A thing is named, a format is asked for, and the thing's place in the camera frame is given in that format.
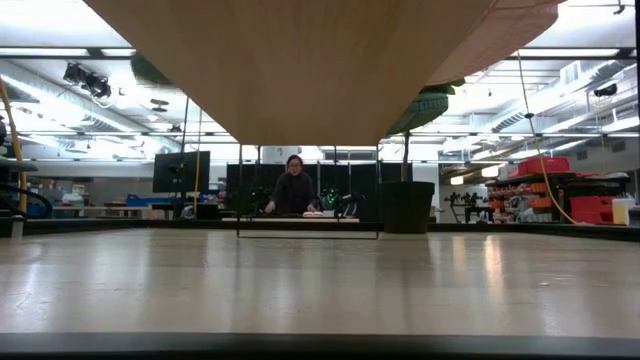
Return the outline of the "black partition wall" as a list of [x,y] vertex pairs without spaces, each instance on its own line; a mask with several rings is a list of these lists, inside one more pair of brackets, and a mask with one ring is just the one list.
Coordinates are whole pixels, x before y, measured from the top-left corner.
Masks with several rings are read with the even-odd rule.
[[[402,165],[398,162],[379,164],[338,162],[308,163],[302,172],[311,179],[311,204],[318,211],[336,211],[363,222],[376,218],[376,197],[381,194],[380,183],[399,182]],[[226,170],[228,210],[241,211],[244,216],[262,217],[272,200],[278,180],[286,174],[283,164],[230,164]]]

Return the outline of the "wooden shelf with black frame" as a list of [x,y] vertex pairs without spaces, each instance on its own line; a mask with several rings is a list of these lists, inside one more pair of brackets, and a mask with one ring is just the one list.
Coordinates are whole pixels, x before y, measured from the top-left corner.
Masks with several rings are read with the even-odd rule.
[[[469,34],[491,0],[90,0],[91,8],[235,138],[371,145]],[[609,290],[572,286],[558,305],[474,275],[470,300],[443,308],[438,274],[421,241],[212,240],[212,268],[148,264],[185,280],[171,299],[151,286],[108,297],[89,287],[50,315],[74,333],[12,333],[0,321],[0,355],[16,358],[421,360],[640,360],[640,339],[609,338],[584,301],[619,307],[633,280],[629,244],[600,256]]]

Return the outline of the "black ceiling-mounted device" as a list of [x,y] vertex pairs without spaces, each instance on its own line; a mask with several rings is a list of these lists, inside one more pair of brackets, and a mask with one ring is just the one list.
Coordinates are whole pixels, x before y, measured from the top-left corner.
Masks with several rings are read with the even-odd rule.
[[91,72],[79,63],[68,63],[63,79],[74,86],[79,86],[96,99],[107,99],[112,94],[107,77]]

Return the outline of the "background robot station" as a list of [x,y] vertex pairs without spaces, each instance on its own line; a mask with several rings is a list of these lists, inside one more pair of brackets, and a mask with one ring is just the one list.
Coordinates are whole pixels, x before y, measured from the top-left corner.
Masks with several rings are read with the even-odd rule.
[[444,201],[449,205],[456,223],[469,224],[472,217],[477,218],[477,223],[489,223],[493,221],[489,207],[489,199],[474,193],[452,192]]

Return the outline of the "green plant in black pot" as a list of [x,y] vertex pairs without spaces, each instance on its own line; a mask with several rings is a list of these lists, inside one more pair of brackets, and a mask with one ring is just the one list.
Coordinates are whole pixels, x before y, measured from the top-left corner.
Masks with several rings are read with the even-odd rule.
[[409,162],[409,131],[403,133],[403,140],[400,179],[380,185],[380,220],[385,233],[426,234],[435,184],[414,179],[413,165]]

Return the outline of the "black background monitor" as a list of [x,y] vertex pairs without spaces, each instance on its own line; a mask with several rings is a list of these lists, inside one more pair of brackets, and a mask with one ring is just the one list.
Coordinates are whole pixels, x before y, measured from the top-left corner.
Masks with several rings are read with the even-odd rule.
[[154,193],[204,192],[209,188],[210,152],[157,154],[154,159]]

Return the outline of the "person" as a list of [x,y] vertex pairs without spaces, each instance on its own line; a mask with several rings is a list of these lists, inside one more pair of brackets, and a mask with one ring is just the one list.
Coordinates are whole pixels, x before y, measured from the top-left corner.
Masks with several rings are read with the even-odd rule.
[[304,171],[301,157],[291,155],[285,167],[286,171],[276,181],[265,212],[276,215],[302,215],[306,212],[316,212],[312,179]]

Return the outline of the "pink rubber slide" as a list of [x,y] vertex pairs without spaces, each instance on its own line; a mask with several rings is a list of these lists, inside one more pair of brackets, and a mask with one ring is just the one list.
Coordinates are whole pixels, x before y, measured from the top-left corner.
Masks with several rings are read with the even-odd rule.
[[426,82],[438,85],[471,75],[533,41],[558,18],[564,0],[491,0],[479,23]]

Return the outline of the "cream plastic bin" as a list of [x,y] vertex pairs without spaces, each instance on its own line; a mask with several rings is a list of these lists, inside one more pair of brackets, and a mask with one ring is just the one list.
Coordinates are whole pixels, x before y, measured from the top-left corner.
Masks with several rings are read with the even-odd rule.
[[629,225],[629,208],[635,205],[630,198],[615,198],[612,200],[613,223],[616,225]]

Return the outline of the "black aluminium table frame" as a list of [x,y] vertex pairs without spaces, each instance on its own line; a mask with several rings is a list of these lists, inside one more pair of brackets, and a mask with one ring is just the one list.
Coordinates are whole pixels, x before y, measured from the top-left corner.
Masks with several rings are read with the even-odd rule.
[[[140,220],[140,219],[45,219],[23,220],[25,235],[111,231],[136,228],[207,229],[240,231],[326,231],[326,232],[378,232],[381,224],[373,222],[346,222],[323,219],[285,219],[283,221],[223,220]],[[607,241],[640,243],[640,228],[597,225],[563,224],[447,224],[432,223],[433,232],[451,233],[523,233],[550,236],[590,238]]]

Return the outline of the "storage rack with red bins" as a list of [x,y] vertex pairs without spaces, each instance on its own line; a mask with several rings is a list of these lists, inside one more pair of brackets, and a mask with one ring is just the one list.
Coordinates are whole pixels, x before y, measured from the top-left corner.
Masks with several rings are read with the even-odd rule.
[[531,157],[487,183],[497,223],[612,225],[613,202],[628,198],[630,175],[573,172],[565,157]]

